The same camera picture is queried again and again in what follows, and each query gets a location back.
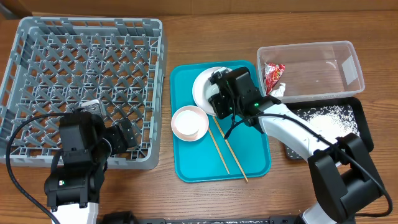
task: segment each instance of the teal tray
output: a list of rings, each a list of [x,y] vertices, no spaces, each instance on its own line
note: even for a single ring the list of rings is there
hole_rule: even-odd
[[[172,114],[183,106],[195,105],[192,96],[193,82],[202,71],[211,67],[228,67],[231,69],[247,67],[254,84],[258,86],[256,69],[252,63],[245,60],[181,65],[176,67],[170,75]],[[208,117],[210,129],[213,131],[230,175],[228,175],[213,140],[207,132],[195,142],[185,142],[173,135],[175,171],[178,177],[185,182],[243,178],[213,118]],[[231,126],[232,121],[231,117],[227,117],[218,120],[218,122],[225,133]],[[267,135],[259,133],[253,127],[249,128],[242,124],[234,129],[228,141],[247,177],[262,177],[268,173],[271,168],[271,155]]]

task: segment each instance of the chopsticks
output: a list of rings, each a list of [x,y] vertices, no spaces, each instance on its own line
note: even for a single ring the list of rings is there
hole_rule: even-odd
[[[226,164],[225,164],[224,157],[223,157],[223,155],[221,154],[220,149],[218,148],[216,139],[214,138],[213,133],[211,132],[211,129],[210,129],[210,128],[209,128],[209,133],[210,133],[210,136],[211,136],[211,138],[212,138],[212,140],[213,140],[213,142],[214,142],[214,145],[215,145],[216,148],[217,148],[218,154],[220,155],[220,158],[221,158],[221,160],[223,161],[223,164],[224,164],[224,166],[225,166],[225,169],[226,169],[227,173],[229,174],[229,170],[228,170],[228,167],[227,167]]]
[[[217,128],[218,128],[218,130],[220,131],[222,137],[224,137],[224,136],[225,136],[225,135],[224,135],[224,132],[223,132],[223,130],[221,129],[220,125],[218,124],[218,121],[217,121],[217,119],[216,119],[215,116],[213,116],[213,120],[214,120],[214,122],[216,123]],[[227,139],[224,139],[224,140],[225,140],[225,143],[226,143],[226,145],[228,146],[229,150],[231,151],[231,154],[232,154],[232,156],[234,157],[236,164],[238,165],[239,169],[241,170],[244,179],[246,180],[246,182],[249,182],[248,178],[246,177],[246,174],[244,173],[244,171],[243,171],[243,169],[242,169],[242,167],[241,167],[241,164],[240,164],[239,161],[238,161],[238,158],[236,158],[234,151],[232,150],[231,146],[229,145],[228,140],[227,140]]]

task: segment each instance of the small white bowl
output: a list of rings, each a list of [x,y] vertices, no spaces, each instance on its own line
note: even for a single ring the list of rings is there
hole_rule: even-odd
[[[183,106],[172,117],[172,130],[183,141],[202,138],[209,128],[207,114],[197,106]]]

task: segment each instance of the plastic dish rack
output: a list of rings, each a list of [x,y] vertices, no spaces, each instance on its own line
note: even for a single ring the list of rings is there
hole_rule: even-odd
[[[5,163],[8,139],[24,120],[100,99],[106,126],[129,118],[139,143],[110,157],[108,167],[153,169],[159,161],[166,54],[157,19],[24,18],[0,89],[0,162]],[[11,162],[50,166],[62,147],[59,119],[34,121],[20,131]]]

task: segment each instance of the black tray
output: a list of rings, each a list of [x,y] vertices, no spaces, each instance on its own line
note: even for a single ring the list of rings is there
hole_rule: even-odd
[[[355,97],[338,98],[329,100],[307,101],[299,103],[287,103],[288,109],[294,111],[298,109],[319,108],[324,106],[344,106],[350,105],[354,112],[355,121],[358,125],[358,131],[362,141],[365,143],[366,148],[371,152],[374,148],[372,136],[366,122],[365,114],[363,112],[362,104],[359,99]],[[287,153],[295,155],[295,152],[288,147],[285,147]],[[295,156],[288,157],[289,159],[298,159]]]

